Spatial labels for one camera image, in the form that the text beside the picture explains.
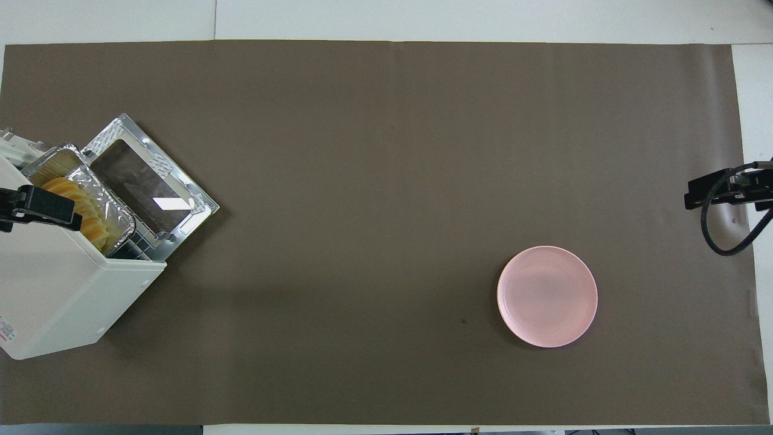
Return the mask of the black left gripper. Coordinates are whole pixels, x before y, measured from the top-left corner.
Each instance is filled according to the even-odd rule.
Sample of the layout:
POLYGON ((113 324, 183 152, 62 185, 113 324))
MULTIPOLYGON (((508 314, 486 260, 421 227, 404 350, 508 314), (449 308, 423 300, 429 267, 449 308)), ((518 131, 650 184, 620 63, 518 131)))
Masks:
POLYGON ((22 185, 18 190, 1 189, 1 232, 11 233, 18 223, 40 223, 80 231, 82 217, 75 212, 75 202, 35 185, 22 185))

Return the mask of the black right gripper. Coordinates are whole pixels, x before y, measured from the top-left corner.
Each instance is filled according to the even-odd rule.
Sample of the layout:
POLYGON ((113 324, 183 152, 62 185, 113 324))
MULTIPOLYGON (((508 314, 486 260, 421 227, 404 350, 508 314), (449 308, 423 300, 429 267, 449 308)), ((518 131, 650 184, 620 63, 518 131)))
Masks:
POLYGON ((772 209, 772 163, 749 163, 732 171, 715 171, 687 183, 684 207, 694 210, 712 204, 754 204, 757 211, 772 209))

